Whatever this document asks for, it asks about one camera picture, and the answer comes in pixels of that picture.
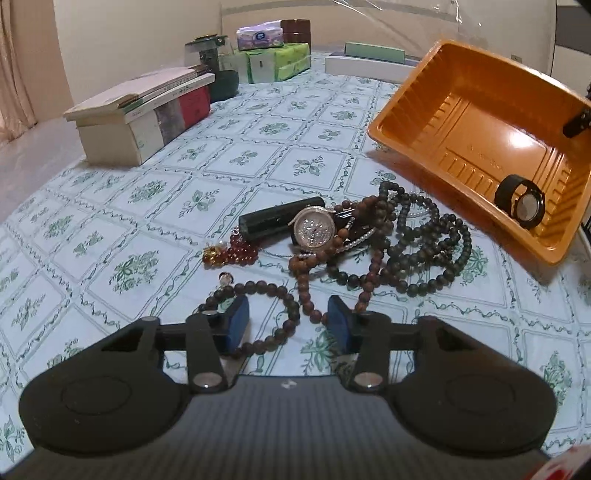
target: orange plastic tray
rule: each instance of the orange plastic tray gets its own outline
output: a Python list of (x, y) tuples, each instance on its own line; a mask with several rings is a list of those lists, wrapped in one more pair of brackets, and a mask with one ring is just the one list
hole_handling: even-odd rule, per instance
[[(536, 257), (556, 264), (591, 196), (591, 129), (572, 139), (562, 133), (585, 107), (591, 102), (536, 70), (441, 41), (370, 124), (369, 136), (449, 184), (456, 200), (459, 195), (479, 209), (477, 216), (482, 212)], [(544, 219), (530, 231), (493, 202), (499, 182), (513, 173), (545, 193)]]

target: watch face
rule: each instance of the watch face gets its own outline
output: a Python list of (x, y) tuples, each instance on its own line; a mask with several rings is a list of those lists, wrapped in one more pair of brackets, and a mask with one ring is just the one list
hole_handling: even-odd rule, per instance
[(522, 195), (515, 205), (515, 216), (522, 222), (532, 220), (538, 210), (540, 209), (540, 202), (532, 193)]
[(295, 217), (294, 236), (306, 250), (322, 249), (335, 236), (335, 222), (322, 207), (307, 207)]

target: brown bead necklace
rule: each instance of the brown bead necklace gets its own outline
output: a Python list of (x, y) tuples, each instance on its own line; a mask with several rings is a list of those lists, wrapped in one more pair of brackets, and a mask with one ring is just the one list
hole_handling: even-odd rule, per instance
[[(410, 205), (415, 203), (427, 209), (431, 219), (421, 227), (411, 229), (406, 225)], [(397, 215), (394, 209), (401, 205), (398, 215), (397, 232), (400, 234), (400, 241), (395, 247), (390, 246), (388, 235), (394, 230), (394, 221)], [(215, 310), (218, 305), (234, 295), (241, 294), (266, 294), (268, 297), (278, 297), (283, 301), (287, 310), (288, 319), (282, 326), (275, 329), (273, 335), (267, 336), (264, 340), (256, 340), (253, 343), (245, 342), (232, 354), (234, 358), (242, 356), (251, 356), (253, 354), (262, 355), (267, 351), (274, 351), (278, 345), (283, 345), (288, 337), (292, 336), (297, 325), (300, 324), (300, 306), (302, 312), (310, 317), (314, 324), (322, 323), (326, 325), (328, 320), (327, 313), (322, 313), (312, 302), (310, 295), (310, 270), (319, 265), (327, 264), (327, 272), (330, 277), (336, 278), (341, 285), (348, 284), (351, 287), (361, 286), (362, 292), (359, 294), (358, 301), (355, 304), (356, 312), (364, 312), (372, 297), (374, 290), (381, 284), (389, 284), (397, 289), (399, 293), (407, 293), (409, 296), (417, 294), (425, 295), (432, 293), (436, 289), (441, 289), (448, 285), (459, 275), (466, 265), (470, 254), (472, 253), (472, 240), (466, 225), (461, 219), (456, 219), (455, 215), (444, 215), (440, 217), (439, 209), (432, 200), (426, 199), (415, 193), (408, 194), (404, 188), (390, 181), (383, 181), (379, 186), (379, 196), (371, 195), (365, 197), (361, 202), (350, 202), (344, 200), (336, 205), (334, 210), (340, 213), (346, 209), (352, 209), (352, 217), (355, 222), (361, 226), (371, 227), (374, 232), (371, 242), (374, 248), (368, 273), (358, 277), (357, 275), (347, 275), (340, 272), (336, 267), (335, 257), (342, 252), (343, 246), (349, 239), (350, 231), (347, 228), (338, 230), (337, 235), (331, 240), (329, 246), (322, 251), (309, 254), (305, 258), (294, 255), (288, 262), (290, 273), (297, 280), (297, 291), (299, 302), (290, 294), (284, 286), (277, 287), (273, 283), (267, 284), (264, 280), (258, 282), (248, 281), (245, 284), (238, 283), (233, 287), (226, 285), (207, 298), (205, 303), (199, 305), (200, 312), (205, 310)], [(450, 238), (435, 243), (436, 239), (442, 233), (449, 233)], [(460, 238), (463, 239), (463, 249), (460, 257), (451, 261), (454, 247), (458, 244)], [(417, 254), (404, 255), (404, 249), (415, 239), (422, 239), (425, 246)], [(389, 255), (388, 265), (382, 268), (384, 252)], [(424, 264), (428, 266), (441, 265), (446, 267), (442, 275), (419, 285), (407, 283), (402, 277), (412, 270), (416, 265)]]

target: red book spine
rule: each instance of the red book spine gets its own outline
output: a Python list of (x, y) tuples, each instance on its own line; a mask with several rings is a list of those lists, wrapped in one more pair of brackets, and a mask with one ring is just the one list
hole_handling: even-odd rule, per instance
[(185, 93), (185, 95), (178, 97), (178, 102), (183, 114), (185, 129), (192, 127), (209, 115), (209, 88), (205, 86)]

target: floor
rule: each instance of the floor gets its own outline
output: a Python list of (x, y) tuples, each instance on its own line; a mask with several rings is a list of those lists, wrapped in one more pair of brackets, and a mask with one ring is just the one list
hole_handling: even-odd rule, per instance
[(74, 123), (56, 118), (0, 148), (0, 223), (50, 178), (84, 156)]

